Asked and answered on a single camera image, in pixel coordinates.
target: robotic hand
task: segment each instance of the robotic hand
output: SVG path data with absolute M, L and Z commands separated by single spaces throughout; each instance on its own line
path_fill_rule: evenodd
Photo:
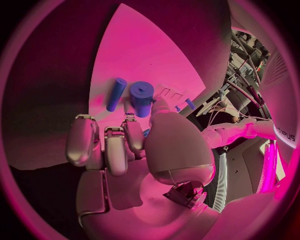
M 202 131 L 202 135 L 211 149 L 229 145 L 240 137 L 253 139 L 258 136 L 271 140 L 276 139 L 272 120 L 257 121 L 250 117 L 239 123 L 221 123 L 208 126 Z

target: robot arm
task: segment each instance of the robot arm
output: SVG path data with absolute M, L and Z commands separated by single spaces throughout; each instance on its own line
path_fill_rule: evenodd
M 202 131 L 202 135 L 211 149 L 231 144 L 237 138 L 253 139 L 256 136 L 271 140 L 276 139 L 272 120 L 257 121 L 245 118 L 239 123 L 221 123 L 211 125 Z

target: blue object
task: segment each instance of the blue object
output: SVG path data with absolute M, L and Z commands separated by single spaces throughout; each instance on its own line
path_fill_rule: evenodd
M 178 106 L 175 106 L 177 112 L 179 113 L 181 111 L 181 109 Z
M 151 112 L 154 87 L 145 81 L 138 81 L 130 87 L 130 100 L 135 115 L 139 118 L 147 117 Z
M 124 92 L 126 86 L 127 82 L 124 79 L 118 77 L 115 80 L 115 83 L 109 96 L 109 100 L 106 104 L 107 111 L 113 112 L 116 109 L 120 97 L 122 96 L 122 93 Z
M 147 137 L 148 134 L 149 134 L 149 132 L 150 132 L 150 128 L 148 128 L 147 130 L 143 131 L 144 136 Z
M 195 110 L 196 109 L 196 106 L 193 104 L 193 102 L 191 101 L 191 99 L 187 99 L 185 100 L 187 105 L 189 105 L 189 107 L 192 109 L 192 110 Z

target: pink light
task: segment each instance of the pink light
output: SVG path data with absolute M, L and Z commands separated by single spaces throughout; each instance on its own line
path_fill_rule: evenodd
M 274 186 L 277 164 L 277 148 L 271 142 L 265 146 L 264 160 L 260 182 L 257 188 L 257 193 L 265 193 L 271 190 Z

